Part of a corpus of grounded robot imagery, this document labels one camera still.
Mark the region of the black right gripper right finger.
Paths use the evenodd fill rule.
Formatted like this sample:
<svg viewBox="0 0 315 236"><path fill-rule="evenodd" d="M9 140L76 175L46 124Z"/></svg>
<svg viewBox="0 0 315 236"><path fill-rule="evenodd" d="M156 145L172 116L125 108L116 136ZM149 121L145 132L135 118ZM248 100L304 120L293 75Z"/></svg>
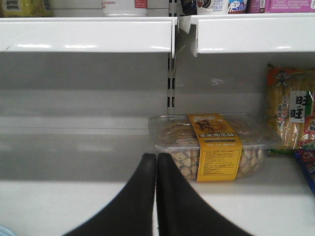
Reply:
<svg viewBox="0 0 315 236"><path fill-rule="evenodd" d="M207 204L168 153L157 156L157 220L160 236L249 236Z"/></svg>

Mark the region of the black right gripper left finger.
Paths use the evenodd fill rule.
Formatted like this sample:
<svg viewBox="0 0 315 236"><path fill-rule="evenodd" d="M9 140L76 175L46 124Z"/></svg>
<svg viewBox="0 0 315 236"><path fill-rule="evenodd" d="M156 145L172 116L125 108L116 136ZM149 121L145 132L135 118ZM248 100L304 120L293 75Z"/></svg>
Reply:
<svg viewBox="0 0 315 236"><path fill-rule="evenodd" d="M157 158L142 155L121 191L89 220L66 236L152 236Z"/></svg>

